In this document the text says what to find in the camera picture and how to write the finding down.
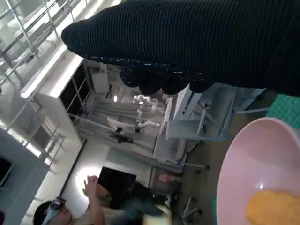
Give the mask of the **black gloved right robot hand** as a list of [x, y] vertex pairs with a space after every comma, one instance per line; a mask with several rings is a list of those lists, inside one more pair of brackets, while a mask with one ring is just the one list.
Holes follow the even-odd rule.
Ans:
[[144, 95], [216, 83], [300, 94], [297, 0], [128, 0], [68, 25], [67, 49]]

